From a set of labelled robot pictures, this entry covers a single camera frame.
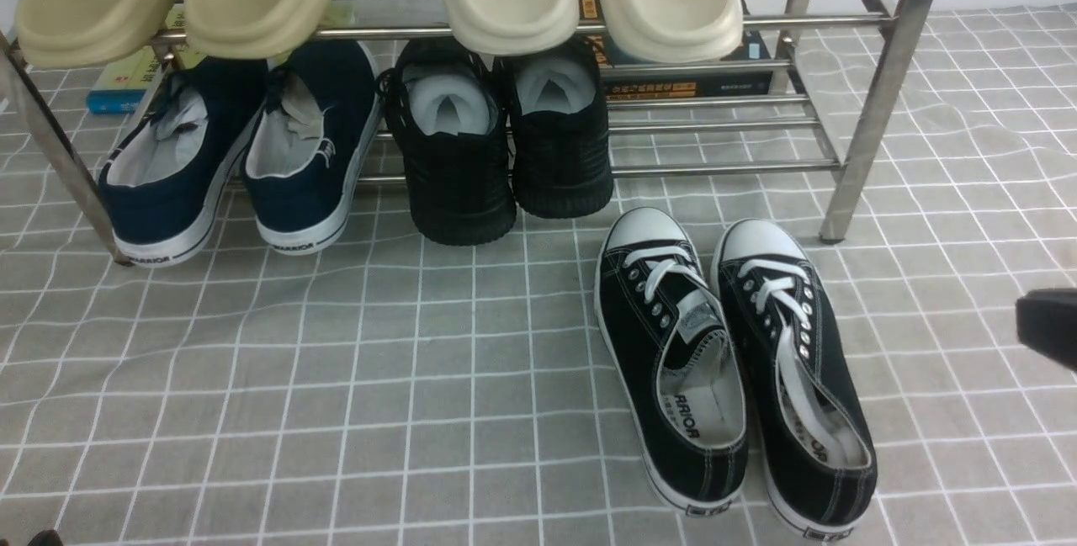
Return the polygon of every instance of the white toe cap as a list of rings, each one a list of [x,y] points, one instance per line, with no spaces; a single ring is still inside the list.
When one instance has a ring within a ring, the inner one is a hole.
[[[626,212],[614,225],[606,248],[621,248],[642,240],[658,239],[687,240],[688,236],[669,213],[654,208],[635,208]]]
[[[803,250],[788,233],[770,221],[739,221],[729,228],[722,248],[722,262],[752,255],[788,255],[805,260]]]

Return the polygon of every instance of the sneaker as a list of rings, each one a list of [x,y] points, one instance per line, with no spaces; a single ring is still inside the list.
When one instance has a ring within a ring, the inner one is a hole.
[[[871,502],[878,468],[815,267],[780,227],[739,221],[716,250],[711,282],[754,393],[770,501],[807,538],[845,537]]]
[[[270,71],[243,183],[274,250],[313,254],[339,239],[381,120],[375,73],[350,40],[310,41]]]
[[[614,224],[595,271],[595,314],[652,486],[693,517],[726,510],[747,466],[737,356],[700,275],[688,236],[653,208]]]
[[[494,71],[513,126],[520,208],[543,219],[604,208],[613,196],[610,115],[587,41],[574,37],[542,54],[501,58]]]
[[[265,60],[205,58],[162,82],[98,177],[116,247],[132,263],[171,266],[206,246],[265,79]]]
[[[450,37],[408,41],[382,74],[411,220],[430,240],[478,246],[516,223],[505,112],[477,54]]]

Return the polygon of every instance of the floor mat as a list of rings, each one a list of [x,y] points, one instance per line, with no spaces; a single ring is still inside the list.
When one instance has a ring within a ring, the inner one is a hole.
[[[382,66],[402,44],[375,44]],[[836,137],[880,40],[801,48]],[[97,71],[42,71],[100,167],[122,117]],[[703,110],[631,113],[691,120]],[[738,116],[772,115],[738,110]],[[784,132],[615,137],[615,164],[815,157]],[[640,179],[598,215],[521,214],[480,248],[422,240],[401,190],[340,242],[285,257],[233,194],[207,251],[113,265],[15,116],[0,113],[0,533],[71,544],[801,543],[744,495],[711,519],[655,498],[591,316],[623,211],[658,206],[703,255],[777,220],[826,280],[872,428],[876,504],[845,544],[1077,541],[1077,379],[1016,341],[1013,300],[1077,279],[1077,5],[932,17],[849,238],[814,238],[829,174]],[[392,144],[366,169],[401,170]],[[703,258],[707,266],[709,258]]]

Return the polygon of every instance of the metal shoe rack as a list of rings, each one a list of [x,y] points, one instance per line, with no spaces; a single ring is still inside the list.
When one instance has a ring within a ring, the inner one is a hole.
[[[810,0],[787,0],[785,13],[779,16],[745,16],[746,29],[778,31],[774,58],[769,60],[723,60],[716,64],[694,64],[694,66],[648,66],[617,68],[617,78],[640,75],[669,75],[701,73],[701,71],[773,71],[770,94],[750,97],[727,98],[671,98],[671,100],[611,102],[612,110],[661,110],[661,109],[740,109],[750,106],[800,106],[805,116],[775,116],[753,121],[651,121],[643,124],[618,124],[616,113],[611,116],[611,132],[617,135],[684,135],[696,132],[759,131],[759,129],[812,129],[820,148],[816,159],[770,159],[770,162],[745,162],[723,164],[684,164],[683,166],[631,166],[616,167],[617,178],[672,178],[672,177],[717,177],[717,174],[758,174],[778,171],[831,171],[836,186],[834,196],[820,237],[826,242],[838,242],[845,237],[853,211],[858,204],[865,179],[879,151],[882,136],[890,121],[913,51],[923,30],[932,0],[898,0],[893,12],[882,0],[861,0],[866,13],[858,14],[812,14],[808,13]],[[844,158],[838,155],[831,137],[820,121],[812,98],[797,71],[797,43],[803,29],[853,28],[872,26],[883,37],[884,45],[878,67],[868,90],[864,110],[850,140]],[[582,22],[581,32],[602,32],[601,22]],[[412,37],[448,36],[450,29],[443,25],[431,26],[363,26],[363,28],[319,29],[314,39],[349,40],[406,40]],[[162,59],[163,68],[181,67],[173,60],[171,51],[186,39],[183,29],[165,29],[150,41]],[[26,73],[26,64],[20,58],[17,42],[9,43],[0,33],[0,97],[12,102],[28,131],[37,140],[38,146],[46,155],[64,185],[85,213],[101,242],[116,262],[127,264],[127,258],[116,250],[112,238],[112,225],[97,191],[93,174],[86,169],[66,132],[57,123],[46,101]],[[148,104],[143,101],[143,108]],[[389,132],[380,132],[380,140],[389,140]],[[363,182],[373,185],[392,185],[404,182],[403,174],[370,174]]]

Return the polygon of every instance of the black sneaker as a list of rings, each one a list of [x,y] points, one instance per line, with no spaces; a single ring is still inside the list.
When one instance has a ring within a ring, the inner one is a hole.
[[[547,52],[494,62],[509,112],[513,192],[529,213],[575,219],[613,196],[610,115],[595,52],[573,37]]]
[[[506,115],[479,56],[450,37],[408,41],[396,67],[382,73],[382,89],[419,233],[445,246],[508,233],[516,201]]]
[[[688,516],[726,510],[747,466],[744,392],[722,307],[684,230],[625,213],[595,275],[595,312],[658,495]]]
[[[376,68],[364,44],[324,40],[270,71],[243,183],[274,250],[312,254],[344,232],[381,120]]]
[[[206,246],[228,177],[265,97],[264,59],[205,58],[162,82],[148,116],[98,177],[116,247],[164,267]]]
[[[805,537],[847,537],[878,467],[815,267],[780,227],[739,221],[715,252],[711,282],[755,397],[770,501]]]

